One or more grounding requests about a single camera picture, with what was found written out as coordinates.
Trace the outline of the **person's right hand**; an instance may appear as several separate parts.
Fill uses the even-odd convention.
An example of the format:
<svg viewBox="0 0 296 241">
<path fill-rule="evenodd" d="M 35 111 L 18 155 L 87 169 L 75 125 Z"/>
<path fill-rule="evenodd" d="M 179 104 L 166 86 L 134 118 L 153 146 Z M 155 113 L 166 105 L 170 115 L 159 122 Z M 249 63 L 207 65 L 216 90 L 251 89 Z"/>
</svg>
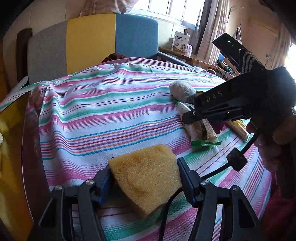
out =
<svg viewBox="0 0 296 241">
<path fill-rule="evenodd" d="M 288 116 L 271 134 L 261 134 L 254 145 L 258 148 L 264 167 L 269 172 L 278 170 L 284 145 L 295 139 L 295 115 Z"/>
</svg>

